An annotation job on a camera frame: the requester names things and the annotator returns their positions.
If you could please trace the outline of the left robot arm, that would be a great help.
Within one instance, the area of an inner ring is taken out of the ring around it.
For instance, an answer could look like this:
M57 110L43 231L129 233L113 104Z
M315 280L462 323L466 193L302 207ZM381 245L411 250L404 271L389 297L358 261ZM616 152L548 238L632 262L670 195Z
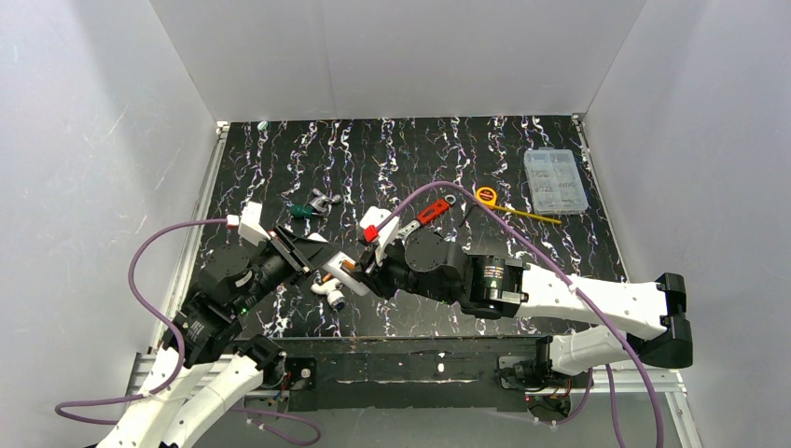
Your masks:
M199 392L193 389L243 329L241 318L284 283L310 276L339 251L332 243L272 231L230 216L251 243L212 256L162 339L153 367L102 447L191 447L248 392L284 371L285 352L265 336L243 343Z

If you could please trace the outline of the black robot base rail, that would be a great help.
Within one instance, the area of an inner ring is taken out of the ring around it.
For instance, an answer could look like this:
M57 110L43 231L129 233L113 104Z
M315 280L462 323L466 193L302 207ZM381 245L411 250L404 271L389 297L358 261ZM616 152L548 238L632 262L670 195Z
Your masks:
M289 410L494 408L524 412L526 396L583 392L587 375L538 373L548 338L276 338Z

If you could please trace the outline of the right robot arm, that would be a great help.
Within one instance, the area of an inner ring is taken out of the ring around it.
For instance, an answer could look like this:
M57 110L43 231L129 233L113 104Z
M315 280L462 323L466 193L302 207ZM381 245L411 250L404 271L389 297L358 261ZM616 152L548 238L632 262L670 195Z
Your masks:
M417 231L387 246L371 245L351 270L373 294L398 290L448 305L480 319L551 317L590 324L551 336L534 370L575 376L591 367L636 355L652 367L684 369L693 363L682 275L664 273L646 283L619 283L560 275L518 259L468 254L431 231Z

